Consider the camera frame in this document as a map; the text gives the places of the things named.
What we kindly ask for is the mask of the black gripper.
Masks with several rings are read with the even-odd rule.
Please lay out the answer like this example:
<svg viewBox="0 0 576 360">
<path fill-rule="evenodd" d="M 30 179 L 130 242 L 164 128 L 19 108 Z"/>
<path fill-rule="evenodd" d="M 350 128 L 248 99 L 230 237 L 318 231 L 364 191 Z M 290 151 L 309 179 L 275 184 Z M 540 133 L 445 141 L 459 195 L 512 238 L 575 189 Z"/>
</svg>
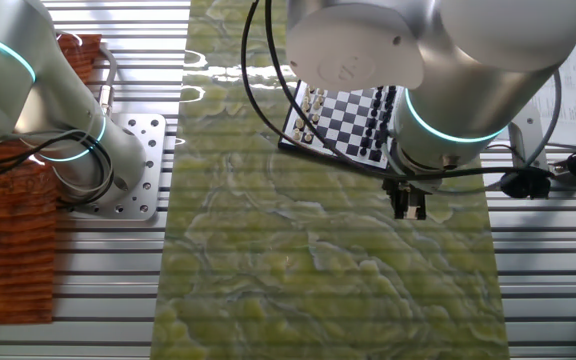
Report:
<svg viewBox="0 0 576 360">
<path fill-rule="evenodd" d="M 382 189 L 389 197 L 395 196 L 392 200 L 395 219 L 425 220 L 427 218 L 425 196 L 430 195 L 430 192 L 421 190 L 409 182 L 392 179 L 384 179 Z M 413 195 L 396 196 L 404 193 Z"/>
</svg>

